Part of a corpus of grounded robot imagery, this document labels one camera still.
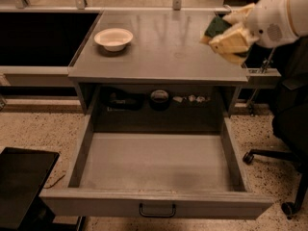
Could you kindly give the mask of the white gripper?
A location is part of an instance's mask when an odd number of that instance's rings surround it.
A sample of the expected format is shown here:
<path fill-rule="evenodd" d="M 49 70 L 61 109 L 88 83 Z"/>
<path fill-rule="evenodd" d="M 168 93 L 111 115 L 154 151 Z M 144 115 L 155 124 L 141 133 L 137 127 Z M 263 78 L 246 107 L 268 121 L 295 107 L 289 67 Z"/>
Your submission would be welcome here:
<path fill-rule="evenodd" d="M 218 54 L 235 54 L 247 52 L 255 42 L 265 48 L 295 42 L 298 35 L 291 25 L 289 2 L 259 0 L 239 9 L 228 6 L 230 13 L 222 19 L 233 26 L 211 39 L 210 47 Z"/>

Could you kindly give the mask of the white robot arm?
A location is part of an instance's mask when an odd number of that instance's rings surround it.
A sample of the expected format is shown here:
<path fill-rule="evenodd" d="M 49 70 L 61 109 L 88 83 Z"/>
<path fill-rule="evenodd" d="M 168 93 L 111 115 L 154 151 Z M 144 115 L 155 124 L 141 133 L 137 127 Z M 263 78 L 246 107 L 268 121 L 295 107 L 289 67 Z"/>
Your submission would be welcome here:
<path fill-rule="evenodd" d="M 230 27 L 209 45 L 219 54 L 243 53 L 254 43 L 265 48 L 290 44 L 308 35 L 308 0 L 259 0 L 222 20 Z"/>

